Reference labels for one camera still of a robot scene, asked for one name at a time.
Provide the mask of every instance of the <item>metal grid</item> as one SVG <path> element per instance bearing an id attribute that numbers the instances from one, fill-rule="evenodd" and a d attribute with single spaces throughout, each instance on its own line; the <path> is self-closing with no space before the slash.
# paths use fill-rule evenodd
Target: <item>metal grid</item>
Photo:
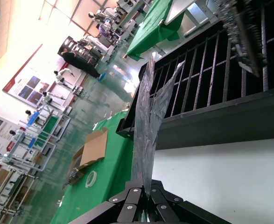
<path id="1" fill-rule="evenodd" d="M 178 63 L 186 60 L 176 77 L 165 119 L 274 88 L 274 1 L 256 11 L 255 22 L 259 25 L 262 51 L 268 61 L 262 77 L 239 67 L 222 22 L 156 63 L 151 98 L 170 79 Z M 134 115 L 128 114 L 122 129 L 133 127 Z"/>

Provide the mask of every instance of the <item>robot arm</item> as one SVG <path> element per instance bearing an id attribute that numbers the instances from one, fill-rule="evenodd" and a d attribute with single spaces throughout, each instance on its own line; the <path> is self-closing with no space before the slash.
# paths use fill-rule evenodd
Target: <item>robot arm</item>
<path id="1" fill-rule="evenodd" d="M 62 75 L 65 71 L 68 71 L 68 72 L 73 76 L 72 71 L 71 71 L 70 69 L 68 69 L 68 68 L 65 68 L 65 69 L 61 70 L 61 71 L 59 72 L 60 75 Z"/>
<path id="2" fill-rule="evenodd" d="M 58 96 L 58 95 L 55 95 L 51 92 L 48 92 L 48 95 L 51 96 L 51 97 L 56 97 L 56 98 L 59 98 L 59 99 L 64 99 L 63 96 Z"/>

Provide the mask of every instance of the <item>white table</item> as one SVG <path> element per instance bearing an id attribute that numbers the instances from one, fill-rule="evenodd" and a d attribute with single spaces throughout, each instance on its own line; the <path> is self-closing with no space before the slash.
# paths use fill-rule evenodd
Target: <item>white table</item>
<path id="1" fill-rule="evenodd" d="M 196 3 L 197 6 L 201 9 L 201 11 L 206 15 L 208 20 L 211 23 L 214 23 L 218 20 L 218 18 L 211 12 L 211 10 L 206 6 L 205 0 L 173 0 L 171 8 L 169 10 L 168 16 L 165 20 L 165 25 L 171 23 L 174 19 L 176 19 L 181 13 L 185 13 L 190 20 L 198 26 L 199 23 L 196 21 L 194 16 L 188 11 L 188 7 Z"/>
<path id="2" fill-rule="evenodd" d="M 173 0 L 168 16 L 165 20 L 165 25 L 171 23 L 181 13 L 184 13 L 187 8 L 193 4 L 196 0 Z"/>

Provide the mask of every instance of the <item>cardboard box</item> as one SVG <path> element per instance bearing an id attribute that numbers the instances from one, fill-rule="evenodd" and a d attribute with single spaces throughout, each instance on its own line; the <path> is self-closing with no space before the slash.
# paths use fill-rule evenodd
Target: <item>cardboard box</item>
<path id="1" fill-rule="evenodd" d="M 103 127 L 102 130 L 97 130 L 86 137 L 85 144 L 74 154 L 70 164 L 70 169 L 67 176 L 70 175 L 78 157 L 82 156 L 80 166 L 77 168 L 78 176 L 81 179 L 87 170 L 87 167 L 105 157 L 107 145 L 108 129 Z M 73 180 L 69 185 L 73 185 L 77 180 Z"/>

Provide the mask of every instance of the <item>plastic wrap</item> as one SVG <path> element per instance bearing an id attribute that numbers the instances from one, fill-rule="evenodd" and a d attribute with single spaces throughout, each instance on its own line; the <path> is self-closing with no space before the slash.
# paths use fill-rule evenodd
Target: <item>plastic wrap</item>
<path id="1" fill-rule="evenodd" d="M 139 86 L 139 95 L 135 112 L 131 179 L 137 179 L 137 173 L 142 172 L 144 188 L 147 195 L 149 195 L 151 188 L 157 134 L 171 99 L 176 76 L 181 71 L 184 63 L 185 62 L 178 64 L 173 76 L 166 85 L 157 92 L 153 102 L 150 102 L 149 98 L 155 70 L 155 61 L 153 57 L 147 63 L 143 79 Z"/>

